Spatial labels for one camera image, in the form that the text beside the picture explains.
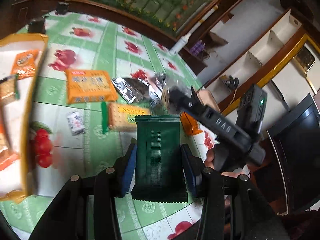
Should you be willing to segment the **right hand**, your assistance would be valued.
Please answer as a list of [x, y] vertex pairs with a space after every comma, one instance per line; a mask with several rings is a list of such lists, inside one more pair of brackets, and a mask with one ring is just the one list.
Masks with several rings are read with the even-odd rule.
[[[215, 158], [215, 153], [214, 153], [214, 149], [212, 148], [207, 151], [204, 165], [206, 167], [211, 167], [212, 169], [215, 169], [215, 166], [213, 164], [214, 158]], [[248, 178], [251, 178], [250, 171], [246, 165], [244, 166], [243, 169], [237, 168], [233, 172], [222, 172], [221, 173], [221, 175], [223, 175], [223, 176], [229, 176], [229, 177], [233, 177], [233, 178], [237, 178], [241, 174], [244, 174], [244, 175], [248, 176]]]

